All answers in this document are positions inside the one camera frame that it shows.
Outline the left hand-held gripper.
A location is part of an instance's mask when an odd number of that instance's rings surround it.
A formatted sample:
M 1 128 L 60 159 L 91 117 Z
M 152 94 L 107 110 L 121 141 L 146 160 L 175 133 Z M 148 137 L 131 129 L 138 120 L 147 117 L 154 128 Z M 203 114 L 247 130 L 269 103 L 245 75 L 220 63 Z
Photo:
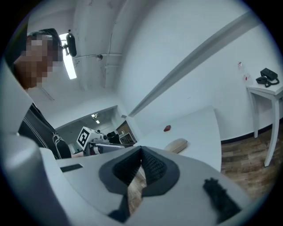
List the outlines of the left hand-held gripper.
M 85 156 L 108 153 L 133 146 L 108 143 L 106 135 L 88 127 L 81 129 L 76 142 Z

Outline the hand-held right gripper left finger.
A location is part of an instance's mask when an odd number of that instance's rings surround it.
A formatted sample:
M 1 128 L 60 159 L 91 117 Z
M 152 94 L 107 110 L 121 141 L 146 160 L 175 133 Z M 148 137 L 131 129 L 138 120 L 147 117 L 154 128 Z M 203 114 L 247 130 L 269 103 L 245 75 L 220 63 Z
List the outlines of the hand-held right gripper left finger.
M 95 210 L 121 223 L 130 217 L 127 190 L 141 165 L 138 147 L 57 161 L 67 181 Z

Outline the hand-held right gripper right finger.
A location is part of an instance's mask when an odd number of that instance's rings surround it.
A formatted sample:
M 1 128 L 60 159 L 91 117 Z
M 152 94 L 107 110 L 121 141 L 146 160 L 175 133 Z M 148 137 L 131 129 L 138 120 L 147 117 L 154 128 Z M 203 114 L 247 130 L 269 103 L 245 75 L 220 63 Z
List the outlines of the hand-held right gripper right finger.
M 167 193 L 144 197 L 130 217 L 131 226 L 215 226 L 217 213 L 203 189 L 205 179 L 217 179 L 227 194 L 244 209 L 251 203 L 246 192 L 231 179 L 197 159 L 149 147 L 177 164 L 180 177 Z

